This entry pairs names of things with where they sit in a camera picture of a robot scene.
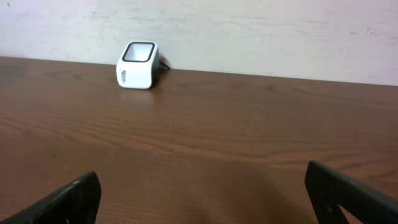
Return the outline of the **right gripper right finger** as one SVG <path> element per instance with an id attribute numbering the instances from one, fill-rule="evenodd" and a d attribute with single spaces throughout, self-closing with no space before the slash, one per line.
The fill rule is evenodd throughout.
<path id="1" fill-rule="evenodd" d="M 342 208 L 362 223 L 397 224 L 397 201 L 319 161 L 310 161 L 305 187 L 319 223 L 348 223 Z"/>

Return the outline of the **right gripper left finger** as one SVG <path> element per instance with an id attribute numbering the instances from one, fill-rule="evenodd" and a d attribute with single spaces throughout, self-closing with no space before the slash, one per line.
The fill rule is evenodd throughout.
<path id="1" fill-rule="evenodd" d="M 96 172 L 90 171 L 1 223 L 94 224 L 100 200 L 99 178 Z"/>

